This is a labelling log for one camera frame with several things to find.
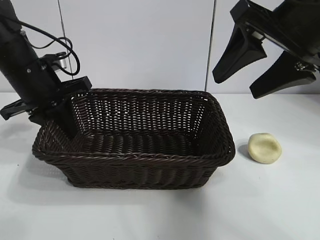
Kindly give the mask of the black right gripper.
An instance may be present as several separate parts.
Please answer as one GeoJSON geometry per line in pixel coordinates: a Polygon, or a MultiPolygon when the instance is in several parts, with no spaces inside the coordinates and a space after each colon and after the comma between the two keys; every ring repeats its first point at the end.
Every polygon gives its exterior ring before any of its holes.
{"type": "Polygon", "coordinates": [[[284,0],[269,10],[251,0],[240,0],[230,10],[234,28],[212,75],[221,84],[242,68],[264,59],[268,40],[283,52],[249,87],[254,99],[313,83],[320,70],[320,2],[284,0]]]}

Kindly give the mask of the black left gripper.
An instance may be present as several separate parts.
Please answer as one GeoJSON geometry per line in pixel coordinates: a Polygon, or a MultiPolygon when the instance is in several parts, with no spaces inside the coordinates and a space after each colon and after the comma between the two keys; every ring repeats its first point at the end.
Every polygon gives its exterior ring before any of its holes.
{"type": "Polygon", "coordinates": [[[71,102],[66,97],[91,89],[88,77],[60,81],[49,64],[40,59],[22,66],[11,60],[0,61],[0,72],[5,76],[15,92],[17,100],[0,110],[0,115],[8,120],[22,112],[31,112],[30,121],[44,126],[51,120],[49,110],[58,105],[58,124],[69,138],[77,134],[71,102]]]}

